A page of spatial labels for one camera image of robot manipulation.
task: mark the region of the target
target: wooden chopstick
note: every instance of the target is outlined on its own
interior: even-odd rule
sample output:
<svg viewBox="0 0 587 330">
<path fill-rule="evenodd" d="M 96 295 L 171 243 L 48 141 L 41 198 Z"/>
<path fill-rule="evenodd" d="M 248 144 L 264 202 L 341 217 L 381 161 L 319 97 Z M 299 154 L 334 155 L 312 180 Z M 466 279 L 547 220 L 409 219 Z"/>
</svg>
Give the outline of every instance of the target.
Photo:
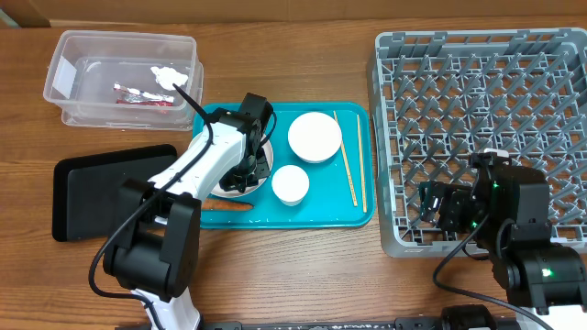
<svg viewBox="0 0 587 330">
<path fill-rule="evenodd" d="M 338 117 L 336 111 L 334 111 L 334 120 L 336 120 L 338 124 Z M 349 161 L 347 160 L 347 151 L 345 150 L 344 138 L 340 143 L 340 149 L 342 149 L 342 159 L 345 160 L 345 169 L 347 169 L 347 179 L 349 179 L 349 189 L 350 195 L 352 196 L 352 204 L 357 206 L 357 195 L 355 194 L 355 186 L 352 184 L 352 176 L 350 176 Z"/>
<path fill-rule="evenodd" d="M 363 142 L 360 133 L 360 118 L 357 115 L 357 134 L 359 135 L 359 163 L 360 163 L 360 191 L 363 197 L 363 213 L 367 213 L 367 199 L 365 198 L 365 168 L 363 165 Z"/>
</svg>

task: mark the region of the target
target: gray crate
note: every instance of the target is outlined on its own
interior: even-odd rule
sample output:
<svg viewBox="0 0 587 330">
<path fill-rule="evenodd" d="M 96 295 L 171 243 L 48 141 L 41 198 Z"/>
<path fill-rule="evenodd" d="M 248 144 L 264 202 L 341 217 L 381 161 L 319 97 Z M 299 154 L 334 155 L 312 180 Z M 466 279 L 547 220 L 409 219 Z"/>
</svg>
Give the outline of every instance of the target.
<svg viewBox="0 0 587 330">
<path fill-rule="evenodd" d="M 417 184 L 471 185 L 468 154 L 484 148 L 505 149 L 515 164 L 544 171 L 552 241 L 587 252 L 585 47 L 587 31 L 579 28 L 375 39 L 367 75 L 388 255 L 440 257 L 457 246 L 462 237 L 417 220 Z M 474 244 L 468 251 L 482 252 Z"/>
</svg>

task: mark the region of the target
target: blue tray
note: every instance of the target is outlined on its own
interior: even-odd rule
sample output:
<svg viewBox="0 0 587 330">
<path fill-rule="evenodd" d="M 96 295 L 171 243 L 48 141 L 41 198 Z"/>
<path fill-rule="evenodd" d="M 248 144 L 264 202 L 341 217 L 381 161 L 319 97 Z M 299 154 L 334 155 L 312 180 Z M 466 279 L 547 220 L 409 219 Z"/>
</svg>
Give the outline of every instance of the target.
<svg viewBox="0 0 587 330">
<path fill-rule="evenodd" d="M 350 102 L 333 103 L 273 103 L 278 117 L 277 127 L 271 136 L 274 162 L 271 172 L 285 165 L 297 165 L 304 169 L 310 178 L 310 190 L 303 201 L 296 206 L 284 205 L 273 193 L 271 177 L 259 189 L 245 196 L 234 198 L 254 204 L 252 210 L 242 211 L 203 211 L 202 228 L 205 229 L 296 229 L 322 227 L 363 226 L 371 220 L 375 212 L 375 191 L 371 164 L 371 131 L 369 117 L 358 104 Z M 204 107 L 207 113 L 218 107 L 237 111 L 240 104 L 209 104 Z M 342 151 L 323 163 L 310 164 L 299 159 L 287 142 L 287 132 L 292 122 L 300 115 L 318 111 L 333 116 L 337 111 L 338 122 L 347 150 L 358 206 L 352 204 L 349 181 L 345 170 Z M 367 213 L 362 210 L 360 191 L 359 140 L 357 138 L 357 114 L 360 117 L 363 161 L 365 167 L 365 193 Z M 197 116 L 194 121 L 194 136 L 202 131 L 204 122 Z"/>
</svg>

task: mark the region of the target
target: clear plastic bin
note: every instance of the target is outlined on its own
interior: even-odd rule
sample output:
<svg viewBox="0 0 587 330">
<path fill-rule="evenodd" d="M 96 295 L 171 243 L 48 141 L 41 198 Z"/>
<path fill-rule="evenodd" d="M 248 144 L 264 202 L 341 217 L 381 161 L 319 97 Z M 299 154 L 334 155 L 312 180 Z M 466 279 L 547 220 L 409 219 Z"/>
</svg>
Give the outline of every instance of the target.
<svg viewBox="0 0 587 330">
<path fill-rule="evenodd" d="M 147 33 L 65 31 L 53 53 L 43 96 L 61 107 L 63 123 L 80 127 L 190 130 L 194 110 L 156 82 L 152 67 L 188 76 L 182 88 L 202 99 L 204 69 L 190 37 Z M 117 104 L 115 83 L 173 96 L 172 106 Z"/>
</svg>

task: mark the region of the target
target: wood grain surface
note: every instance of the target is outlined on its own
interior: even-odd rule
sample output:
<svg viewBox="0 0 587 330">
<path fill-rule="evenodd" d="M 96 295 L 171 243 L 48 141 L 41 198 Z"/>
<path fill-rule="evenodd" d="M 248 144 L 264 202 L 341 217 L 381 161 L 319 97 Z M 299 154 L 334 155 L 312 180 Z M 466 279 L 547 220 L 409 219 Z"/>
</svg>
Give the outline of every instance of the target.
<svg viewBox="0 0 587 330">
<path fill-rule="evenodd" d="M 553 27 L 587 28 L 587 17 L 100 28 L 193 36 L 205 67 L 204 104 L 239 102 L 252 92 L 273 102 L 344 100 L 367 109 L 365 67 L 380 32 Z M 172 143 L 183 152 L 190 142 L 187 132 L 65 126 L 60 108 L 42 97 L 62 32 L 0 32 L 2 329 L 112 329 L 146 322 L 138 302 L 97 297 L 88 287 L 88 267 L 103 239 L 57 243 L 51 238 L 52 171 L 65 158 L 160 143 Z M 477 303 L 432 284 L 438 258 L 387 257 L 377 215 L 358 229 L 206 230 L 200 249 L 190 289 L 195 306 L 209 321 L 393 320 Z M 490 263 L 458 258 L 441 279 L 504 298 Z M 122 291 L 101 270 L 97 280 L 104 289 Z"/>
</svg>

